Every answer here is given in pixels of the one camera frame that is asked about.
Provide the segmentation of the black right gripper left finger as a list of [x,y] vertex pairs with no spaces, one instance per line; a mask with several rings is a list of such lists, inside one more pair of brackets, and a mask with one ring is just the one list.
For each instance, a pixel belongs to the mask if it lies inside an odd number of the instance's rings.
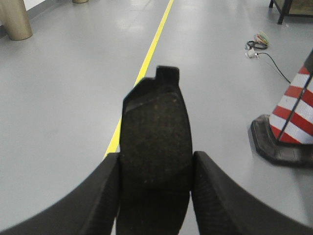
[[109,235],[119,204],[119,155],[109,154],[71,193],[2,235]]

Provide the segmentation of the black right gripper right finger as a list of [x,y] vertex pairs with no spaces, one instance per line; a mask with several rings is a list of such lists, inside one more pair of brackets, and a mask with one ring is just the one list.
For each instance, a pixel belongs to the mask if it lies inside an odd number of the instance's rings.
[[194,152],[192,201],[201,235],[311,235],[313,229],[261,202],[203,151]]

